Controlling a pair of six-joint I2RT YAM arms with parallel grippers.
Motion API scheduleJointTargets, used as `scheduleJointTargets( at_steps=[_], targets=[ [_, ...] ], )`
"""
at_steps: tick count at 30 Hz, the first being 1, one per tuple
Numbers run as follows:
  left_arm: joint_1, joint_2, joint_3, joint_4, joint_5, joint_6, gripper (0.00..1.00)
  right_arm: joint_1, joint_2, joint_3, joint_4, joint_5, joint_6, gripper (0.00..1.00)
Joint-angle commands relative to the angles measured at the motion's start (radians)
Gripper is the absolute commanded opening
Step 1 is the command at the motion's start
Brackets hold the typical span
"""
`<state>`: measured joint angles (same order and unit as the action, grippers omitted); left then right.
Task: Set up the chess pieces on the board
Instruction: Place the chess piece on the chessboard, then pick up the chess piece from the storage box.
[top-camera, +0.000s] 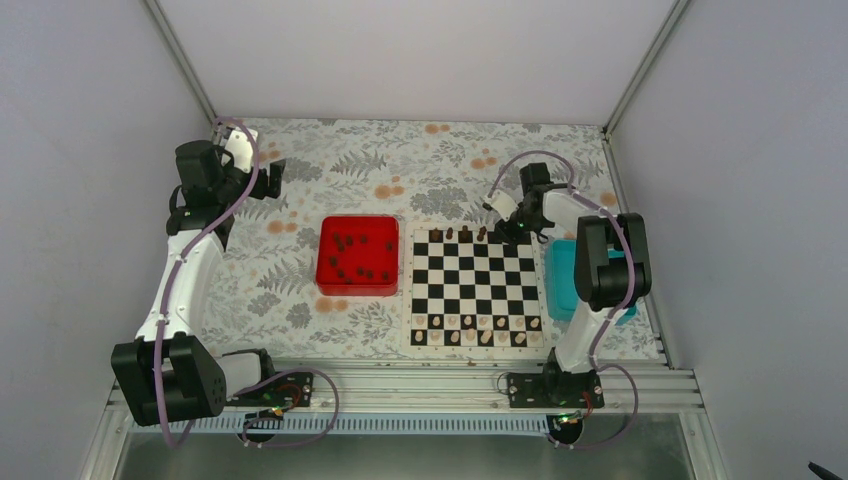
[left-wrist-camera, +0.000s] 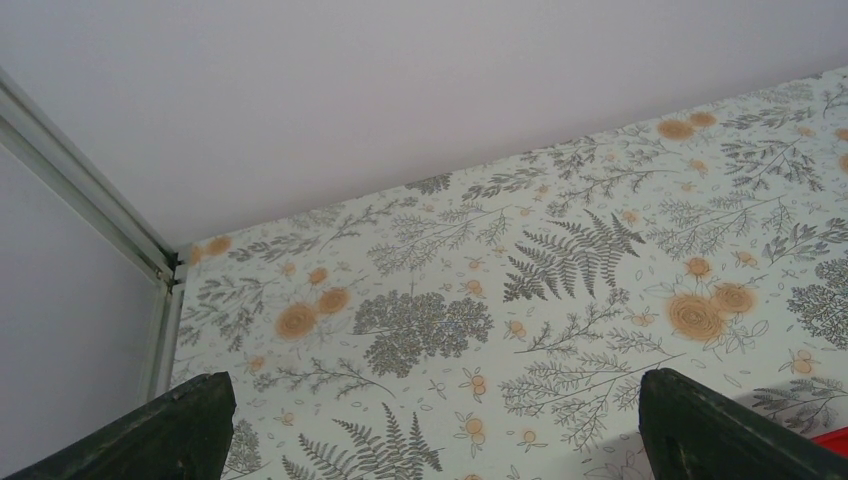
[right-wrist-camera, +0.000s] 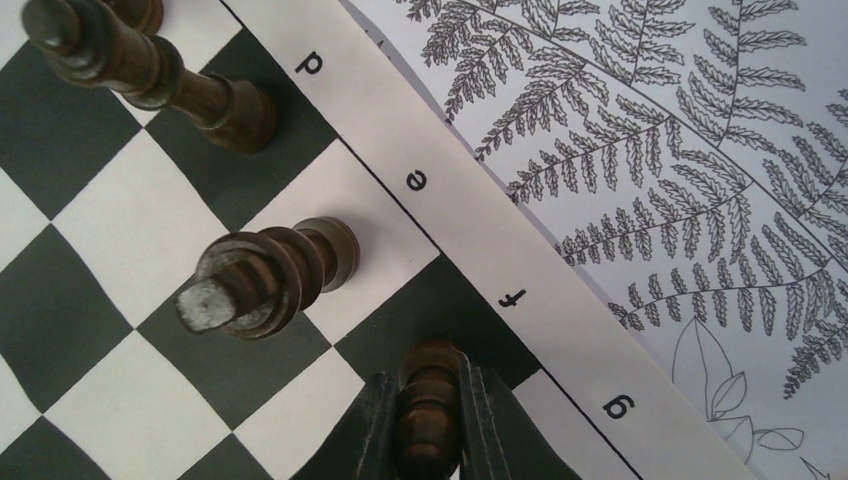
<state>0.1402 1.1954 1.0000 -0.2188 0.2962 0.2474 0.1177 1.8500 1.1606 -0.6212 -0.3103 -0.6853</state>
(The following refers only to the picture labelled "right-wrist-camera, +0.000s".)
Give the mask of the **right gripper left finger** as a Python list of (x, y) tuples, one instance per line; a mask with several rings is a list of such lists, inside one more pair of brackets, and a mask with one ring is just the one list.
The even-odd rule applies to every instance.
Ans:
[(392, 442), (398, 378), (368, 379), (314, 455), (293, 477), (303, 480), (394, 479)]

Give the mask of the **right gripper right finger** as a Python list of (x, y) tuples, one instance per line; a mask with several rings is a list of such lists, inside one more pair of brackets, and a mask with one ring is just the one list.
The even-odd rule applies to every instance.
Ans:
[(488, 368), (458, 355), (462, 479), (576, 480), (512, 390)]

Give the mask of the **dark wooden bishop piece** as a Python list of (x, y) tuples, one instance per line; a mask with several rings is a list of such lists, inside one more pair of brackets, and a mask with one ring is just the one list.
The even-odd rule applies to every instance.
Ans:
[(401, 479), (447, 479), (459, 464), (459, 360), (446, 340), (421, 342), (404, 360), (395, 435)]

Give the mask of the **dark wooden king piece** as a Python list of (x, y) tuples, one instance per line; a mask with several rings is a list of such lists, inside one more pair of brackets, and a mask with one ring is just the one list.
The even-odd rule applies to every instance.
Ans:
[(178, 318), (194, 334), (222, 330), (242, 340), (266, 338), (320, 294), (350, 280), (359, 260), (353, 230), (334, 217), (230, 233), (201, 254), (174, 300)]

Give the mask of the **dark wooden chess piece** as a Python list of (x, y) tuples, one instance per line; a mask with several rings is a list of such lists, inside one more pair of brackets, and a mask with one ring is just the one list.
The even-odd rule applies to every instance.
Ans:
[(22, 26), (64, 81), (107, 88), (144, 111), (172, 109), (213, 144), (264, 149), (277, 128), (272, 98), (245, 79), (195, 73), (167, 39), (124, 23), (101, 1), (27, 1)]

